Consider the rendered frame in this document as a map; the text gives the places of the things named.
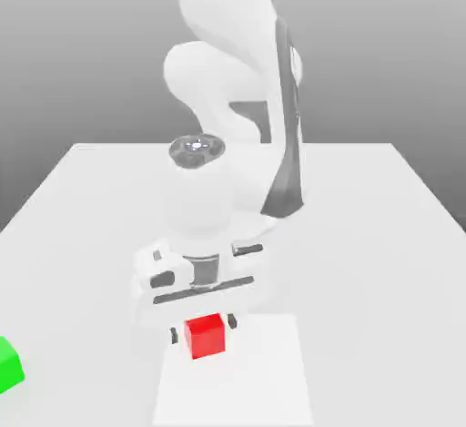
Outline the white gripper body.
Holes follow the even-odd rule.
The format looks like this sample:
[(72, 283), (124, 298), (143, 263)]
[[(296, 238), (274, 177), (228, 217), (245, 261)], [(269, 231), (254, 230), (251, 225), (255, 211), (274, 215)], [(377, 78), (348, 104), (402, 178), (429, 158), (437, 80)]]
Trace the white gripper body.
[(176, 327), (211, 314), (247, 313), (269, 299), (271, 282), (260, 276), (225, 280), (210, 289), (142, 293), (135, 298), (135, 324), (142, 328)]

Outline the small red cube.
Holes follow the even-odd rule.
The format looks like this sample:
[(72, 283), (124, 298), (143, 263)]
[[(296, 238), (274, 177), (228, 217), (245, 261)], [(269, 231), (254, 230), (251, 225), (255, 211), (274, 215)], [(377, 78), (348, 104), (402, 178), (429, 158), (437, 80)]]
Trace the small red cube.
[(186, 320), (184, 333), (193, 360), (226, 350), (225, 324), (218, 313)]

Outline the small green cube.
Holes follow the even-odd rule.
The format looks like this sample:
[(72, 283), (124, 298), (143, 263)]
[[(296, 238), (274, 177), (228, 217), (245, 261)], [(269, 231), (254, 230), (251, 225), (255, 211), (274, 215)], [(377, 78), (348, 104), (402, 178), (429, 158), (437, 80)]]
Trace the small green cube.
[(4, 393), (25, 379), (20, 357), (12, 344), (0, 336), (0, 393)]

